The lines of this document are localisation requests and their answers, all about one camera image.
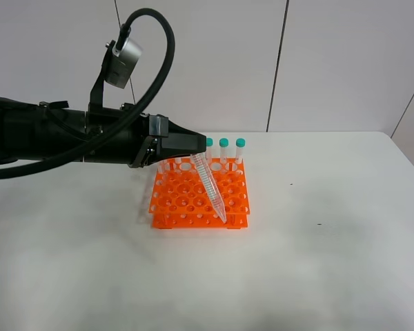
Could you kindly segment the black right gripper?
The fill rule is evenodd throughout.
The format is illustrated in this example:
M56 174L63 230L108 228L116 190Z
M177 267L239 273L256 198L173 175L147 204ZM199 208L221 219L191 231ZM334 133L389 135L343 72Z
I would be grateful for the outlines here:
M95 138L106 133L125 113L112 108L91 112L86 116L86 135ZM162 150L165 154L199 154L206 151L206 136L169 123L168 117L160 114L142 113L109 141L85 155L84 161L142 168L162 161Z

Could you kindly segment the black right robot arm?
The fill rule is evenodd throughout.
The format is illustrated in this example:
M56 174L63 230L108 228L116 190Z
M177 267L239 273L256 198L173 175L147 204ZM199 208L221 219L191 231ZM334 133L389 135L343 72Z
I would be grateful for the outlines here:
M66 102L23 103L0 97L0 165L18 160L41 161L67 152L103 134L123 112L105 108L86 115ZM78 157L78 162L118 163L133 168L157 161L158 145L167 129L153 126L161 117L142 114L102 146Z

